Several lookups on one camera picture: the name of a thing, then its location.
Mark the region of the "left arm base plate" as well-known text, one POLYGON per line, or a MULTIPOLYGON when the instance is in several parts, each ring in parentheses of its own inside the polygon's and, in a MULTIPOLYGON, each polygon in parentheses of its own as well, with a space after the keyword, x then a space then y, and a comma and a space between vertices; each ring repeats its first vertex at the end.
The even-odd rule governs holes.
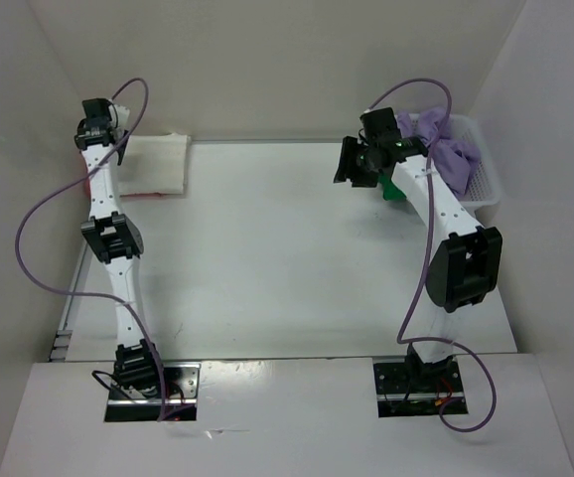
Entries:
MULTIPOLYGON (((199 362, 165 365, 165 421, 189 422, 197 419, 201 367, 199 362)), ((158 419, 161 410, 158 390, 136 391, 120 384, 111 373, 102 370, 93 370, 91 375, 107 391, 105 422, 148 422, 158 419)))

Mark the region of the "red t shirt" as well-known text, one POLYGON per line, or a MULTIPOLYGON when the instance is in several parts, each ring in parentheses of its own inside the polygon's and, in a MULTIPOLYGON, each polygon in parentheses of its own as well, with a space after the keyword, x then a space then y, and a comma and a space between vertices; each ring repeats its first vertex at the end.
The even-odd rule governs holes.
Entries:
POLYGON ((110 185, 104 182, 104 172, 86 174, 83 177, 83 189, 92 202, 103 202, 106 199, 159 198, 164 197, 165 180, 155 173, 139 174, 136 171, 110 172, 110 185))

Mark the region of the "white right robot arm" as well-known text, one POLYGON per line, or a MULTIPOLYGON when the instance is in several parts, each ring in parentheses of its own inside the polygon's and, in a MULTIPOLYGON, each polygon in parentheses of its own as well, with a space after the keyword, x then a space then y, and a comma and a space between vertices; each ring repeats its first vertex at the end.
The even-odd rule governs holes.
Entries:
POLYGON ((434 316, 425 335, 397 336, 406 345, 404 378, 417 391, 428 390, 449 370, 458 349, 466 309, 495 290, 502 234, 486 228, 462 206, 437 168, 441 136, 405 135, 389 107, 369 109, 359 118, 361 132, 342 141, 337 183, 354 188, 394 188, 427 228, 420 281, 410 307, 427 304, 434 316))

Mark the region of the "cream white t shirt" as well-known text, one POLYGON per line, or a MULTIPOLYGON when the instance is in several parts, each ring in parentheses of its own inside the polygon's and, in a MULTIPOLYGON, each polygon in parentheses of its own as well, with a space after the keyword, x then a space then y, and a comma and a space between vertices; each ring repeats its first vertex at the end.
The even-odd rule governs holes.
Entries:
POLYGON ((132 136, 120 172, 155 173, 165 180, 166 195, 183 195, 187 156, 192 139, 188 135, 132 136))

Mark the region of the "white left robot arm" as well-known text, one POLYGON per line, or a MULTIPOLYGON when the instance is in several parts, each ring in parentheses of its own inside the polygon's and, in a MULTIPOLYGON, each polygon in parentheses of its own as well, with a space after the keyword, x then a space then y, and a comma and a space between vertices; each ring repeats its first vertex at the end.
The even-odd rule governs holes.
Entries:
POLYGON ((117 320, 113 379, 124 391, 159 397, 167 384, 166 371, 156 365, 143 332, 143 306, 138 272, 144 244, 137 227, 124 214, 116 172, 127 145, 129 110, 106 98, 82 103, 84 119, 74 143, 87 172, 90 209, 80 231, 111 283, 117 320))

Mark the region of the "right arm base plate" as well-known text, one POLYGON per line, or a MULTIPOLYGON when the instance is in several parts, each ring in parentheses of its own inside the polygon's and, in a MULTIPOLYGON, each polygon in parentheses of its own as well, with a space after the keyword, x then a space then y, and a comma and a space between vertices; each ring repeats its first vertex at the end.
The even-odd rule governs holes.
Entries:
POLYGON ((372 363, 379 418, 468 413, 464 387, 456 361, 436 376, 412 378, 401 357, 372 363))

